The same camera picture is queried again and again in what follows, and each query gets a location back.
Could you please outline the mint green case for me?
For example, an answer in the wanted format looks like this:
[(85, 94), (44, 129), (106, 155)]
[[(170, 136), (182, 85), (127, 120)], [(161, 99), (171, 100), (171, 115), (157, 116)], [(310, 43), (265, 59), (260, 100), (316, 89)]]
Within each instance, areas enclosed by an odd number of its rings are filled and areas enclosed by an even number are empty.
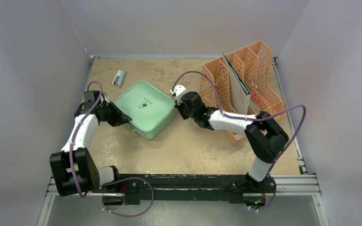
[(147, 81), (138, 81), (114, 104), (132, 120), (126, 123), (145, 139), (155, 138), (175, 117), (174, 101)]

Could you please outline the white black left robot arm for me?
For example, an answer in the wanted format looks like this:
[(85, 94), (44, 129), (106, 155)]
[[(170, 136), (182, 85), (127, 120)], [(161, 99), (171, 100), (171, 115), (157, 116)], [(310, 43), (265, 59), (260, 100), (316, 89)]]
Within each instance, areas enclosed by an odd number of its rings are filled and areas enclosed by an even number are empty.
[(94, 134), (101, 122), (112, 127), (132, 121), (101, 91), (85, 91), (84, 102), (74, 114), (74, 127), (60, 152), (49, 158), (53, 178), (60, 196), (78, 194), (84, 197), (102, 185), (111, 193), (120, 190), (122, 180), (115, 166), (98, 168), (89, 152)]

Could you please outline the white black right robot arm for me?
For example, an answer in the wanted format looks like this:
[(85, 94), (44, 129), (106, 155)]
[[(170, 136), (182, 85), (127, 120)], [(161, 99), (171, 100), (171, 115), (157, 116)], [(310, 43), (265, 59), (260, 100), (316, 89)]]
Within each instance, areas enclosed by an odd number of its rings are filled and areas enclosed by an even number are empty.
[(170, 94), (184, 120), (191, 118), (201, 128), (230, 131), (248, 139), (255, 160), (247, 173), (246, 186), (253, 192), (262, 188), (276, 157), (289, 141), (281, 126), (267, 112), (241, 115), (207, 107), (195, 91), (181, 88), (170, 91)]

